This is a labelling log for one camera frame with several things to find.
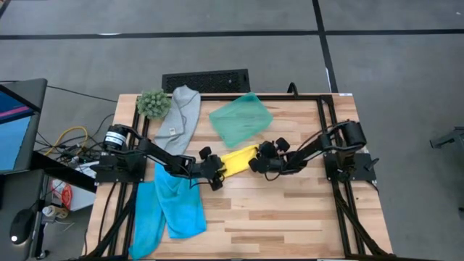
yellow object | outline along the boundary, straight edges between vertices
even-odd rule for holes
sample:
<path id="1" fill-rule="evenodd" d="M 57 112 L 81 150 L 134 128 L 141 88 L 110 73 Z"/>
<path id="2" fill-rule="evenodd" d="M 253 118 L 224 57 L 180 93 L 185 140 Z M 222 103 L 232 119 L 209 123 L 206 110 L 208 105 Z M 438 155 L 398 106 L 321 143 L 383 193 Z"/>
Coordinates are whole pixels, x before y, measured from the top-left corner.
<path id="1" fill-rule="evenodd" d="M 70 131 L 73 131 L 73 130 L 79 130 L 79 129 L 84 131 L 84 133 L 86 134 L 86 138 L 84 139 L 84 142 L 82 143 L 82 147 L 84 147 L 86 145 L 87 138 L 88 138 L 87 129 L 85 127 L 82 127 L 82 126 L 76 126 L 76 127 L 68 128 L 67 130 L 63 131 L 63 133 L 61 133 L 61 135 L 59 136 L 59 138 L 57 139 L 57 141 L 55 142 L 53 147 L 50 148 L 47 152 L 45 152 L 44 155 L 48 156 L 53 151 L 53 149 L 58 145 L 58 143 L 63 139 L 63 137 L 66 135 L 66 133 L 68 133 Z M 82 147 L 79 149 L 78 153 L 76 153 L 76 154 L 79 154 L 82 151 Z"/>
<path id="2" fill-rule="evenodd" d="M 256 157 L 257 147 L 258 145 L 248 146 L 239 151 L 222 156 L 220 160 L 224 163 L 224 178 L 248 169 L 248 161 Z"/>

yellow sponge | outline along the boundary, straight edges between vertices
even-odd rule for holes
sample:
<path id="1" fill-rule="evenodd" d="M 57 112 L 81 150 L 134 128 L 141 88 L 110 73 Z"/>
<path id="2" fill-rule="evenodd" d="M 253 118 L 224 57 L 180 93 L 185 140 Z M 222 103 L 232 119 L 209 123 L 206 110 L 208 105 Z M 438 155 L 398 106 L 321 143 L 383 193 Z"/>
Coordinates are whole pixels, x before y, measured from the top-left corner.
<path id="1" fill-rule="evenodd" d="M 258 145 L 251 145 L 220 158 L 224 163 L 224 178 L 240 173 L 249 168 L 248 161 L 256 157 Z"/>

black stripe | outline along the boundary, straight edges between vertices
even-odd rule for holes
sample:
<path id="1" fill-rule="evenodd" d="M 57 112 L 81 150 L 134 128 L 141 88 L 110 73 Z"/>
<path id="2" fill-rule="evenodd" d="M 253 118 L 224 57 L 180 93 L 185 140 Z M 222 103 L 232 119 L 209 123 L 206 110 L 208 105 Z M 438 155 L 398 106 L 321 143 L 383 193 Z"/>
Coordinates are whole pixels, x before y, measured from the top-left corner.
<path id="1" fill-rule="evenodd" d="M 322 55 L 324 57 L 324 64 L 328 73 L 328 80 L 330 81 L 331 92 L 338 93 L 339 88 L 336 85 L 334 66 L 332 65 L 331 53 L 328 50 L 328 43 L 326 37 L 326 30 L 324 29 L 324 23 L 322 20 L 322 13 L 320 12 L 320 6 L 318 0 L 312 0 L 314 6 L 314 14 L 316 17 L 316 23 L 318 24 L 318 32 L 320 39 L 320 46 L 322 48 Z"/>
<path id="2" fill-rule="evenodd" d="M 191 38 L 227 36 L 316 36 L 316 30 L 249 30 L 178 33 L 121 33 L 117 35 L 57 34 L 57 35 L 4 35 L 0 40 L 78 40 L 78 39 L 127 39 L 127 38 Z"/>
<path id="3" fill-rule="evenodd" d="M 328 30 L 327 36 L 408 36 L 461 34 L 464 29 L 424 29 L 424 30 Z"/>

computer mouse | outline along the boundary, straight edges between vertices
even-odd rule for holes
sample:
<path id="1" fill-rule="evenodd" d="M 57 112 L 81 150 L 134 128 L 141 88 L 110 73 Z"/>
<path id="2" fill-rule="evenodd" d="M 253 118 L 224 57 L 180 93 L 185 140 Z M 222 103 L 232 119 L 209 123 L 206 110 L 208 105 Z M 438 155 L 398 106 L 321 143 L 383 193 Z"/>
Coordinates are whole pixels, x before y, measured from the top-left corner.
<path id="1" fill-rule="evenodd" d="M 34 221 L 34 211 L 20 210 L 13 219 L 9 228 L 9 237 L 13 244 L 21 244 L 29 238 Z"/>

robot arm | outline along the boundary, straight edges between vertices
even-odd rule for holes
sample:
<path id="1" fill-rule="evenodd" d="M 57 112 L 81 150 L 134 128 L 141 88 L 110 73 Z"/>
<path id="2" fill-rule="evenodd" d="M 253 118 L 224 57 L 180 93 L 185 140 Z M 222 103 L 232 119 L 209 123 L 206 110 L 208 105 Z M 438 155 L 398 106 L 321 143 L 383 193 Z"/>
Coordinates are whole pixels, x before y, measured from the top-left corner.
<path id="1" fill-rule="evenodd" d="M 138 140 L 135 149 L 128 150 L 125 141 L 131 134 Z M 171 155 L 161 149 L 148 138 L 140 136 L 136 130 L 125 125 L 112 125 L 109 127 L 103 142 L 104 150 L 109 154 L 101 160 L 100 164 L 93 167 L 95 171 L 107 171 L 108 168 L 130 172 L 135 168 L 135 163 L 139 157 L 148 157 L 155 162 L 164 165 L 165 170 L 172 176 L 179 178 L 206 178 L 213 191 L 220 189 L 223 184 L 221 181 L 221 168 L 224 164 L 220 158 L 211 154 L 211 148 L 205 147 L 200 151 L 202 162 L 197 163 L 195 157 L 186 155 Z"/>
<path id="2" fill-rule="evenodd" d="M 332 140 L 343 135 L 345 146 L 335 146 Z M 324 152 L 335 151 L 339 169 L 346 175 L 354 171 L 353 156 L 355 152 L 366 145 L 366 139 L 359 123 L 346 121 L 339 123 L 330 129 L 322 130 L 314 141 L 306 144 L 306 140 L 298 150 L 288 152 L 290 145 L 283 138 L 275 142 L 265 141 L 260 144 L 257 157 L 249 161 L 249 166 L 254 172 L 278 173 L 288 175 L 298 173 L 309 160 Z"/>

